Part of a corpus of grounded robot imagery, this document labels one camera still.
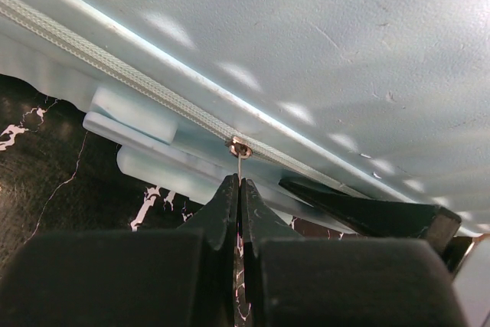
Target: scratch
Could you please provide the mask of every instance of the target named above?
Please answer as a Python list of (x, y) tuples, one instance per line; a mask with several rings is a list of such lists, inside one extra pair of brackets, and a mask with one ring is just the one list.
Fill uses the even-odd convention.
[(386, 13), (388, 13), (388, 12), (390, 11), (390, 9), (388, 9), (388, 7), (387, 7), (387, 6), (382, 5), (380, 2), (376, 2), (376, 5), (377, 5), (378, 7), (380, 7), (381, 9), (383, 9), (383, 10), (384, 10)]
[(393, 51), (390, 47), (390, 45), (388, 45), (388, 43), (385, 41), (385, 40), (382, 40), (381, 42), (384, 46), (386, 46), (386, 49), (388, 49), (389, 51)]
[(32, 239), (32, 237), (38, 232), (38, 228), (39, 228), (39, 225), (41, 224), (41, 219), (43, 217), (43, 214), (44, 214), (44, 211), (46, 211), (46, 207), (47, 207), (47, 204), (49, 203), (49, 201), (54, 197), (54, 195), (56, 194), (56, 192), (58, 191), (58, 189), (60, 189), (63, 185), (65, 184), (68, 184), (70, 181), (74, 180), (75, 179), (75, 175), (77, 174), (78, 172), (78, 165), (80, 164), (80, 157), (82, 156), (82, 152), (83, 152), (83, 148), (85, 147), (85, 142), (87, 140), (87, 134), (88, 134), (88, 131), (85, 132), (85, 136), (83, 137), (83, 142), (82, 142), (82, 148), (80, 149), (80, 151), (78, 152), (78, 157), (77, 157), (77, 163), (76, 163), (76, 167), (75, 167), (75, 171), (73, 172), (73, 174), (71, 175), (71, 177), (67, 180), (65, 180), (64, 182), (62, 182), (61, 184), (59, 184), (53, 191), (53, 193), (50, 195), (50, 197), (47, 199), (47, 201), (44, 203), (44, 206), (43, 206), (43, 209), (41, 211), (41, 214), (39, 215), (39, 219), (38, 219), (38, 223), (36, 224), (36, 228), (34, 229), (34, 232), (32, 233), (32, 235), (25, 241), (26, 243)]
[(325, 37), (327, 40), (329, 40), (329, 41), (330, 41), (330, 43), (331, 43), (332, 45), (334, 45), (334, 47), (335, 47), (335, 48), (336, 48), (338, 51), (342, 52), (341, 48), (340, 48), (340, 47), (337, 45), (337, 43), (336, 43), (335, 41), (333, 41), (333, 40), (332, 40), (332, 38), (331, 38), (330, 36), (328, 36), (328, 34), (327, 34), (325, 31), (323, 31), (321, 28), (319, 28), (317, 25), (315, 25), (315, 24), (311, 23), (310, 21), (308, 21), (308, 23), (309, 23), (309, 25), (310, 25), (310, 26), (312, 26), (312, 27), (313, 27), (313, 28), (314, 28), (316, 31), (320, 32), (320, 33), (321, 33), (321, 34), (322, 34), (322, 35), (323, 35), (323, 36), (324, 36), (324, 37)]
[(462, 123), (456, 124), (454, 126), (450, 126), (449, 129), (455, 129), (455, 128), (458, 128), (459, 126), (464, 126), (465, 124), (470, 124), (470, 123), (476, 122), (477, 120), (486, 118), (486, 116), (487, 116), (487, 114), (483, 114), (482, 116), (479, 116), (477, 118), (473, 118), (473, 119), (470, 119), (470, 120), (465, 120)]
[(411, 175), (407, 170), (405, 170), (401, 166), (395, 165), (395, 167), (399, 168), (399, 170), (401, 170), (402, 172), (404, 172), (405, 174), (408, 174), (411, 178), (413, 178), (413, 175)]
[(397, 101), (395, 100), (395, 96), (393, 94), (392, 91), (388, 91), (386, 92), (386, 96), (384, 97), (384, 99), (388, 102), (388, 103), (396, 103)]
[(376, 88), (374, 87), (374, 83), (373, 82), (371, 82), (371, 88), (373, 90), (373, 92), (371, 93), (371, 95), (373, 95), (377, 99), (381, 100), (381, 98), (379, 97), (379, 95), (376, 93)]

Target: light blue plastic tab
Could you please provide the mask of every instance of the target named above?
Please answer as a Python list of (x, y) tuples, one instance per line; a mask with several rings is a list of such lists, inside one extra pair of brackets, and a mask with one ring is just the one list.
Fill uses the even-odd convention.
[(90, 111), (168, 144), (174, 139), (178, 128), (172, 111), (127, 88), (99, 87), (93, 96)]
[(162, 155), (155, 160), (128, 146), (119, 150), (117, 165), (126, 175), (175, 191), (201, 204), (208, 203), (223, 178), (231, 174), (188, 153)]

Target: white vein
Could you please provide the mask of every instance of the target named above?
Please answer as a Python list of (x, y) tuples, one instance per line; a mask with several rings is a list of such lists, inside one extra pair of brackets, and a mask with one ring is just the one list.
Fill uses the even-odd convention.
[(22, 134), (29, 129), (23, 128), (21, 126), (15, 126), (14, 124), (11, 124), (8, 126), (2, 134), (0, 134), (0, 137), (3, 136), (4, 134), (9, 134), (8, 140), (4, 142), (0, 142), (0, 151), (6, 151), (7, 147), (13, 146), (15, 144), (15, 137), (17, 134)]
[[(44, 100), (45, 103), (47, 103), (47, 99), (48, 98), (49, 98), (49, 96), (46, 96), (46, 99)], [(55, 101), (47, 109), (42, 109), (39, 106), (33, 107), (29, 111), (27, 111), (27, 112), (25, 112), (25, 113), (22, 114), (22, 120), (21, 120), (21, 122), (19, 123), (18, 126), (16, 126), (15, 124), (9, 125), (2, 132), (2, 134), (0, 134), (0, 137), (3, 136), (3, 135), (5, 135), (5, 134), (8, 134), (8, 140), (6, 140), (4, 142), (0, 142), (0, 151), (6, 151), (7, 150), (7, 147), (13, 146), (15, 144), (15, 137), (17, 135), (23, 134), (25, 132), (29, 132), (30, 131), (29, 128), (25, 128), (24, 127), (24, 124), (25, 124), (25, 118), (26, 118), (26, 116), (27, 115), (31, 115), (33, 112), (36, 112), (36, 115), (41, 118), (41, 122), (38, 124), (38, 129), (36, 129), (34, 131), (34, 132), (37, 132), (39, 130), (39, 127), (41, 126), (41, 124), (44, 123), (44, 114), (47, 113), (51, 107), (53, 107), (54, 105), (56, 105), (57, 102), (58, 102), (58, 99), (55, 99)]]
[(81, 147), (80, 151), (78, 152), (78, 157), (77, 157), (77, 163), (76, 163), (76, 166), (75, 166), (75, 171), (73, 172), (73, 174), (71, 175), (71, 177), (69, 179), (67, 179), (67, 180), (63, 181), (61, 184), (59, 184), (54, 189), (53, 193), (51, 193), (51, 195), (49, 196), (49, 198), (47, 199), (47, 201), (44, 203), (44, 206), (43, 206), (43, 209), (41, 211), (41, 214), (39, 215), (38, 222), (36, 223), (36, 228), (34, 229), (32, 235), (26, 241), (29, 241), (38, 232), (38, 228), (39, 228), (39, 225), (41, 224), (41, 219), (43, 217), (44, 211), (46, 211), (47, 204), (54, 197), (54, 195), (56, 194), (56, 192), (58, 191), (58, 189), (60, 189), (63, 185), (66, 185), (70, 181), (72, 181), (72, 180), (75, 179), (75, 175), (78, 172), (78, 166), (80, 164), (80, 157), (82, 156), (83, 149), (85, 148), (85, 142), (87, 140), (87, 134), (88, 134), (88, 131), (85, 132), (85, 136), (83, 137), (82, 147)]
[(182, 208), (182, 220), (186, 222), (190, 217), (192, 217), (193, 213), (189, 212), (189, 214), (186, 214), (185, 212), (187, 211), (187, 201), (184, 201), (184, 207)]
[(292, 220), (291, 220), (291, 224), (289, 224), (289, 226), (294, 230), (294, 223), (296, 222), (296, 220), (298, 220), (297, 217), (293, 217)]
[(240, 255), (240, 258), (243, 258), (243, 239), (240, 234), (237, 235), (237, 249)]
[(250, 315), (250, 309), (251, 309), (251, 307), (252, 307), (252, 304), (249, 304), (248, 305), (248, 313), (245, 316), (242, 314), (242, 311), (240, 310), (240, 308), (238, 309), (238, 313), (240, 314), (240, 317), (241, 317), (242, 320), (244, 320), (244, 321), (247, 320), (248, 316)]
[(165, 199), (163, 200), (163, 209), (164, 210), (165, 210), (165, 205), (167, 203), (170, 204), (170, 211), (173, 211), (174, 210), (174, 198), (175, 198), (175, 192), (174, 191), (170, 191), (167, 194), (167, 197), (165, 197)]
[[(240, 256), (240, 240), (241, 240), (240, 233), (237, 233), (237, 249), (239, 252), (239, 256)], [(240, 258), (243, 258), (243, 247), (242, 247), (242, 253), (241, 253)], [(244, 269), (242, 268), (242, 270), (240, 270), (240, 272), (237, 273), (236, 278), (235, 278), (235, 281), (236, 281), (235, 285), (238, 285), (238, 280), (240, 279), (240, 276), (243, 272), (244, 272)], [(240, 298), (238, 296), (238, 289), (239, 288), (240, 288), (239, 286), (235, 286), (235, 299), (237, 300), (238, 311), (240, 311)]]
[(136, 218), (131, 221), (131, 230), (137, 231), (138, 226), (142, 224), (145, 220), (146, 212), (148, 209), (155, 204), (155, 200), (157, 197), (160, 197), (160, 187), (155, 186), (154, 188), (147, 188), (145, 192), (145, 200), (143, 201), (143, 205), (138, 211)]

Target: black plastic part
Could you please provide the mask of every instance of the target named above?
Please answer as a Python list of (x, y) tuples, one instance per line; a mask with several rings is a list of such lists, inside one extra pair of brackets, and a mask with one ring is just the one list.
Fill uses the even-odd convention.
[(2, 280), (0, 325), (226, 325), (208, 254), (202, 232), (34, 237)]
[(303, 201), (369, 237), (425, 239), (442, 254), (459, 229), (461, 217), (435, 204), (412, 204), (333, 195), (283, 179), (279, 182)]
[(475, 241), (472, 237), (454, 237), (443, 253), (443, 262), (454, 277)]
[(238, 175), (225, 177), (214, 197), (178, 231), (203, 230), (212, 248), (208, 272), (215, 275), (214, 288), (220, 290), (229, 325), (234, 324), (234, 249), (237, 244)]
[(245, 296), (252, 303), (253, 320), (263, 319), (263, 292), (260, 277), (262, 242), (268, 239), (299, 239), (302, 236), (289, 227), (266, 206), (253, 181), (242, 179), (240, 211), (243, 238)]
[(441, 259), (421, 240), (268, 240), (255, 326), (463, 327)]
[(350, 197), (350, 195), (342, 193), (341, 191), (337, 191), (334, 188), (330, 188), (327, 185), (318, 183), (317, 181), (313, 181), (311, 179), (305, 178), (304, 176), (284, 178), (282, 179), (282, 182), (299, 185), (305, 188), (312, 189), (318, 193), (324, 193), (327, 195), (344, 195)]

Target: black marble surface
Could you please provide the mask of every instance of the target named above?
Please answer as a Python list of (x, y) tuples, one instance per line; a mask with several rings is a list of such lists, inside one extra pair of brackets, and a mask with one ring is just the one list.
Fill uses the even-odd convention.
[[(16, 250), (36, 234), (176, 228), (202, 206), (124, 175), (119, 145), (87, 132), (85, 114), (22, 80), (0, 75), (0, 278)], [(300, 234), (343, 234), (301, 219)], [(237, 248), (236, 326), (250, 324), (243, 249)]]

